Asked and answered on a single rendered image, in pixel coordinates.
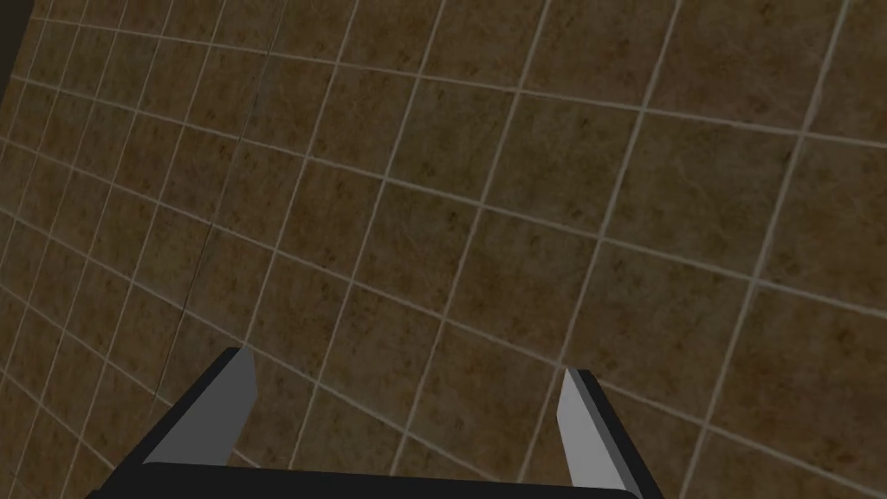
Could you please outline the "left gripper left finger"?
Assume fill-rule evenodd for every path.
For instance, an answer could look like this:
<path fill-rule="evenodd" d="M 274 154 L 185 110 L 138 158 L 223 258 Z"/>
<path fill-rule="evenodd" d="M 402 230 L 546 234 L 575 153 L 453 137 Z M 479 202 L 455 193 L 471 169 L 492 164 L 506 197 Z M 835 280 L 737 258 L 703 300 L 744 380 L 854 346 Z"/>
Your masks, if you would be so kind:
<path fill-rule="evenodd" d="M 252 353 L 229 347 L 136 444 L 125 464 L 224 465 L 256 399 Z"/>

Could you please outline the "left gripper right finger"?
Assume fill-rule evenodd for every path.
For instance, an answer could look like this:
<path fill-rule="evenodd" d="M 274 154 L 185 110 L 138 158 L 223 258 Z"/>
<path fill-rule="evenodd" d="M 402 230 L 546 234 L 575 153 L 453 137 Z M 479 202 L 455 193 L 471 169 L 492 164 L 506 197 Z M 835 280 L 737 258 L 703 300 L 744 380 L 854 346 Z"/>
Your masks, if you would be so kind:
<path fill-rule="evenodd" d="M 565 369 L 556 418 L 571 486 L 658 488 L 611 401 L 590 371 Z"/>

